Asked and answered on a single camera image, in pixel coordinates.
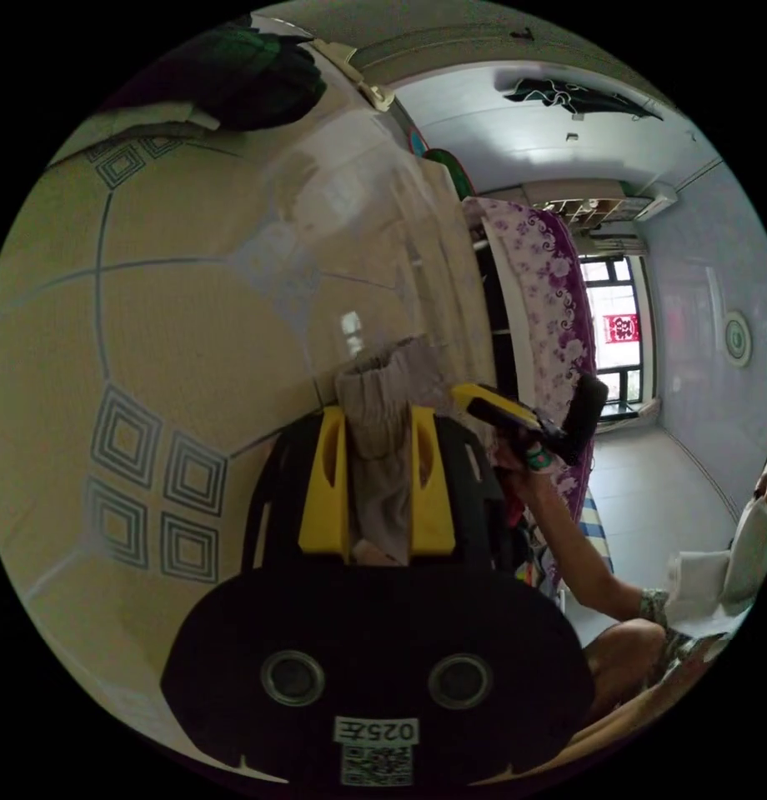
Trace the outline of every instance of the camera lens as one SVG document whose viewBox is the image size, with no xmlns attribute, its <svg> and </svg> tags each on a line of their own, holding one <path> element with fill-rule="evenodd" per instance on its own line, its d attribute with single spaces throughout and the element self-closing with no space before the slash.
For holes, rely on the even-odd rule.
<svg viewBox="0 0 767 800">
<path fill-rule="evenodd" d="M 282 650 L 264 662 L 261 683 L 277 703 L 308 706 L 323 693 L 325 676 L 311 656 L 296 650 Z"/>
<path fill-rule="evenodd" d="M 443 708 L 462 710 L 474 708 L 489 694 L 492 673 L 478 656 L 458 654 L 440 661 L 428 679 L 428 689 L 434 701 Z"/>
</svg>

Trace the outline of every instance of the floral blanket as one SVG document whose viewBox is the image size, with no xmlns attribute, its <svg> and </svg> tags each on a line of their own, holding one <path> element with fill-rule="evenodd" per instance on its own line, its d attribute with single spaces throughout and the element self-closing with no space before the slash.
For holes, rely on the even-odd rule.
<svg viewBox="0 0 767 800">
<path fill-rule="evenodd" d="M 536 405 L 557 423 L 567 414 L 580 372 L 594 373 L 594 328 L 578 253 L 564 223 L 551 212 L 515 202 L 468 198 L 468 225 L 486 218 L 522 288 L 530 323 Z M 578 522 L 592 464 L 591 442 L 577 467 L 556 473 L 559 492 Z M 550 565 L 554 582 L 554 566 Z"/>
</svg>

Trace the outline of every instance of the brown cloth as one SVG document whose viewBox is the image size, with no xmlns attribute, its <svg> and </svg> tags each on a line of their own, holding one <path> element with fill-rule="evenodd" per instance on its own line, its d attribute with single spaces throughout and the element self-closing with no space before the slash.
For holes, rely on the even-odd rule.
<svg viewBox="0 0 767 800">
<path fill-rule="evenodd" d="M 350 532 L 360 563 L 409 562 L 410 407 L 454 415 L 450 385 L 427 338 L 389 347 L 336 378 L 348 424 Z"/>
</svg>

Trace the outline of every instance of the window frame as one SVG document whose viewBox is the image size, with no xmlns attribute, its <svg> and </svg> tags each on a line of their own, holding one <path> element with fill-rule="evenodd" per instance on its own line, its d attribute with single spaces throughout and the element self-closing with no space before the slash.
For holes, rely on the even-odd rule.
<svg viewBox="0 0 767 800">
<path fill-rule="evenodd" d="M 618 261 L 625 261 L 628 264 L 629 280 L 618 280 L 617 270 L 615 263 Z M 639 297 L 636 292 L 637 281 L 637 265 L 628 257 L 628 255 L 616 256 L 586 256 L 580 259 L 581 272 L 585 264 L 605 264 L 609 273 L 607 280 L 588 281 L 584 275 L 584 286 L 587 290 L 597 288 L 608 288 L 617 286 L 630 286 L 631 292 L 634 295 L 634 306 L 636 308 L 636 320 L 639 328 L 639 362 L 635 364 L 627 364 L 623 367 L 604 367 L 597 370 L 598 376 L 601 375 L 619 375 L 619 397 L 616 400 L 607 400 L 603 412 L 600 414 L 601 422 L 618 422 L 623 419 L 634 419 L 639 416 L 639 406 L 644 400 L 645 390 L 645 363 L 644 363 L 644 348 L 642 342 L 644 341 L 644 320 L 640 312 Z M 644 281 L 644 269 L 640 269 L 640 278 Z M 587 300 L 589 300 L 589 291 L 587 291 Z M 628 373 L 639 371 L 639 399 L 628 399 Z"/>
</svg>

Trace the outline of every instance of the qr code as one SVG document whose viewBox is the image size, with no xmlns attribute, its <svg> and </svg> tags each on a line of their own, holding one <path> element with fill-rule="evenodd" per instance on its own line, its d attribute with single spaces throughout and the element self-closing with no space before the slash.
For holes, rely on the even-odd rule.
<svg viewBox="0 0 767 800">
<path fill-rule="evenodd" d="M 344 786 L 411 786 L 411 747 L 342 748 Z"/>
</svg>

